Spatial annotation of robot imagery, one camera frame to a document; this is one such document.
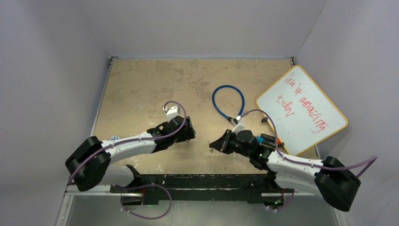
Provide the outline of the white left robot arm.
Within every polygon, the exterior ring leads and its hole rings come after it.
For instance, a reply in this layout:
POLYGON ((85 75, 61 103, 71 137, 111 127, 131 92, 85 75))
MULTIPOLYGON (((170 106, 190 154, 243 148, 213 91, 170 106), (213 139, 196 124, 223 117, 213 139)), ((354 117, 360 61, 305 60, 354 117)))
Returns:
POLYGON ((114 166, 114 163, 140 154, 163 151, 174 143, 195 138, 190 117, 176 116, 140 135, 120 140, 100 141, 96 136, 87 138, 66 160, 65 166, 71 177, 69 184, 81 192, 99 184, 117 184, 128 192, 140 188, 140 174, 130 165, 114 166))

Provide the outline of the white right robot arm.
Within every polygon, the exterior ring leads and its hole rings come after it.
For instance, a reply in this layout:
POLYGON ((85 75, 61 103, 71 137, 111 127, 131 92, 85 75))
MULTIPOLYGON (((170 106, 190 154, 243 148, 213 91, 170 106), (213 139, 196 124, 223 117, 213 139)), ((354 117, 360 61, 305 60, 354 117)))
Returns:
POLYGON ((359 178, 335 157, 320 160, 278 153, 250 130, 234 133, 228 129, 209 148, 240 154, 255 168, 271 173, 264 179, 265 188, 271 192, 283 188, 311 193, 340 211, 351 209, 361 185, 359 178))

